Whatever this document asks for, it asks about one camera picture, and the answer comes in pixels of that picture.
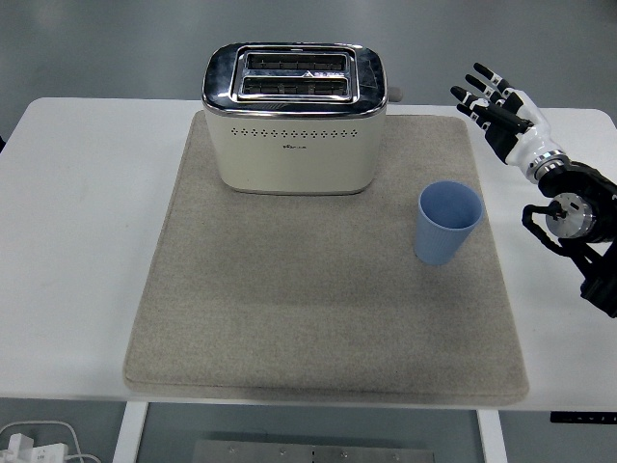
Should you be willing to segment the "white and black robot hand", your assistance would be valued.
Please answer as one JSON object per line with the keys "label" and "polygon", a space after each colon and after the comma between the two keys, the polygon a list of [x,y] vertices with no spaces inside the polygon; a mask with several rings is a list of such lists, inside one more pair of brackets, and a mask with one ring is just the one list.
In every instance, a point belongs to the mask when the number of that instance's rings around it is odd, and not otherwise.
{"label": "white and black robot hand", "polygon": [[480,63],[473,69],[465,79],[476,91],[453,86],[450,92],[456,109],[480,127],[502,163],[527,169],[534,158],[558,148],[548,121],[525,92]]}

